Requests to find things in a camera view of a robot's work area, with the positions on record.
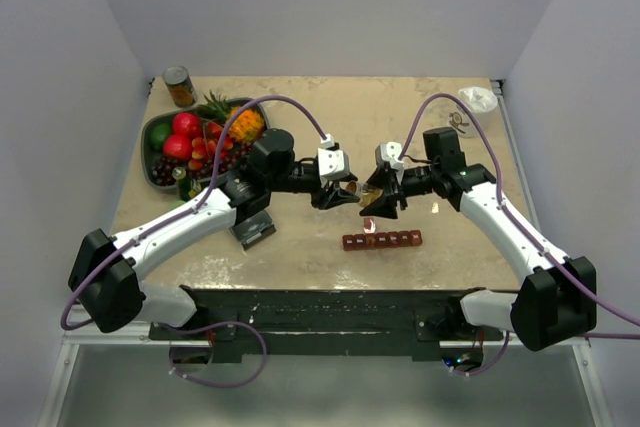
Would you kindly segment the small pill bottle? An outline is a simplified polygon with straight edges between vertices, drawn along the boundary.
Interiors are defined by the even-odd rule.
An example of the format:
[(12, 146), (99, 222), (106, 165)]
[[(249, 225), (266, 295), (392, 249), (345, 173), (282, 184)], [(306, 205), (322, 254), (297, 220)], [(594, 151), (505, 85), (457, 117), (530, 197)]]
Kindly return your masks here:
[(379, 187), (361, 184), (357, 191), (359, 198), (358, 205), (360, 207), (367, 207), (380, 198), (383, 193), (384, 190)]

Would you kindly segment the clear gold bottle lid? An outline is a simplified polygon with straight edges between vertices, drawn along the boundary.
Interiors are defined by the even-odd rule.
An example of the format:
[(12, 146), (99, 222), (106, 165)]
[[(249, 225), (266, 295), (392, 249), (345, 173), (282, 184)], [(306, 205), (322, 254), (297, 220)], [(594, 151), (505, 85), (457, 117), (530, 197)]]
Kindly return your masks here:
[(346, 191), (348, 191), (351, 195), (357, 197), (357, 198), (361, 198), (362, 197), (362, 184), (358, 181), (349, 181), (344, 189)]

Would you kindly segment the red weekly pill organizer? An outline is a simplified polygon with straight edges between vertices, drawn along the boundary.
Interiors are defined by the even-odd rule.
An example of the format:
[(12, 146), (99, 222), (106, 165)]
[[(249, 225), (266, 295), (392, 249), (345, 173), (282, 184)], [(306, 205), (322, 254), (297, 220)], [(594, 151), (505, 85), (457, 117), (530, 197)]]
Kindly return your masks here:
[(420, 247), (423, 237), (420, 230), (382, 231), (372, 217), (365, 217), (361, 232), (341, 237), (344, 251), (382, 250), (390, 248)]

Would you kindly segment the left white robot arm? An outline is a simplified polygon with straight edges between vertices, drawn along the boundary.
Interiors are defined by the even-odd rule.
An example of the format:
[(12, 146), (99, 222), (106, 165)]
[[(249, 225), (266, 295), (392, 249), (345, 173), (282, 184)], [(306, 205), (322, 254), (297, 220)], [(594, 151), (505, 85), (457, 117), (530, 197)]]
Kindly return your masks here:
[(72, 300), (91, 323), (112, 333), (134, 320), (168, 324), (185, 339), (200, 337), (207, 315), (183, 287), (148, 285), (146, 277), (192, 244), (231, 229), (266, 209), (274, 192), (307, 194), (318, 210), (356, 202), (342, 188), (353, 180), (347, 154), (325, 142), (298, 160), (292, 135), (269, 129), (221, 179), (193, 199), (140, 227), (83, 238), (69, 276)]

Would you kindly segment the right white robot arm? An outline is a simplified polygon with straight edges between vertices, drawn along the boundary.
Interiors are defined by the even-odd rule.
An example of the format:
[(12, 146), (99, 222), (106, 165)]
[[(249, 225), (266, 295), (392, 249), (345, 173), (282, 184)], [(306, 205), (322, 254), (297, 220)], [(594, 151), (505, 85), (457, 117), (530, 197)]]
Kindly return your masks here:
[(520, 282), (515, 293), (476, 288), (456, 296), (445, 316), (448, 333), (469, 339), (480, 327), (516, 334), (532, 351), (595, 328), (596, 271), (585, 257), (571, 258), (533, 229), (481, 164), (469, 165), (449, 127), (423, 134), (424, 167), (408, 168), (397, 142), (380, 144), (368, 185), (379, 196), (363, 217), (395, 219), (410, 197), (435, 193), (475, 224), (492, 242)]

